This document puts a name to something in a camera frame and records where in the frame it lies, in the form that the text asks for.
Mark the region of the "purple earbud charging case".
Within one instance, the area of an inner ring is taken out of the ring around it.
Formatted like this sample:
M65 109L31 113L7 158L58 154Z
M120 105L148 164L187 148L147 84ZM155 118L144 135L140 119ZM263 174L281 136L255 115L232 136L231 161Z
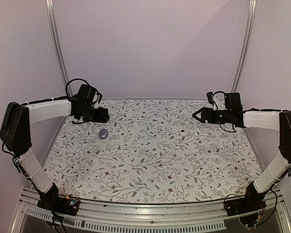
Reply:
M101 129L98 134L99 138L102 140L107 139L108 135L109 135L109 132L107 129Z

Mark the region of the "white earbud charging case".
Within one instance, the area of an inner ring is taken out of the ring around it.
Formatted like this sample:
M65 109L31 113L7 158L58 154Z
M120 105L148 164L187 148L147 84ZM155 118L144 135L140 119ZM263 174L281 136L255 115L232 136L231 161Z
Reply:
M185 129L179 129L179 135L181 136L181 137L186 137L187 136L187 132L186 132L186 130Z

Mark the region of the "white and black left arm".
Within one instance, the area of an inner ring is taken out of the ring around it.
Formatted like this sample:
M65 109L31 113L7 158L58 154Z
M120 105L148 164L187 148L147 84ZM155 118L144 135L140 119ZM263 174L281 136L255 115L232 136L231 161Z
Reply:
M50 192L55 189L51 178L43 170L33 146L34 130L42 124L72 117L74 124L107 123L108 109L99 107L102 95L92 86L82 84L73 96L60 96L25 103L11 102L7 105L0 127L1 150L11 155L15 166L35 188L46 193L43 202L51 210L62 207L62 199Z

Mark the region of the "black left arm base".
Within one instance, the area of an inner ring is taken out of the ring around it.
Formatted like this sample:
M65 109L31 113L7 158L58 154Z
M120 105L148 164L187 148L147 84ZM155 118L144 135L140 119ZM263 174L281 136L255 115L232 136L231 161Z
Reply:
M79 209L80 199L68 195L66 197L59 195L56 185L53 185L46 193L37 189L39 201L37 206L42 209L50 210L56 213L69 216L76 216Z

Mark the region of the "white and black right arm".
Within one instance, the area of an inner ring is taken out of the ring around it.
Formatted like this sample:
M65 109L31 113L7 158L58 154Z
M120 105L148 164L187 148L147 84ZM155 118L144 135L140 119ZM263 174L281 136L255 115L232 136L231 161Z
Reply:
M239 93L223 93L224 106L219 107L216 92L208 92L210 107L202 107L192 114L201 123L223 126L230 124L236 128L265 130L278 135L278 148L274 158L246 189L246 197L241 207L251 212L260 203L259 196L268 192L274 184L291 175L291 110L256 109L244 110Z

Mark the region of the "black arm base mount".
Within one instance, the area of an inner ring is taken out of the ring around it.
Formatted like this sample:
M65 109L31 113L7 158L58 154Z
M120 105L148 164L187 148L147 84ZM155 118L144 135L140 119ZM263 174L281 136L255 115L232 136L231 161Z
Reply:
M251 183L245 192L245 196L233 200L224 201L224 209L228 216L241 215L252 211L257 211L266 207L266 193L258 193Z

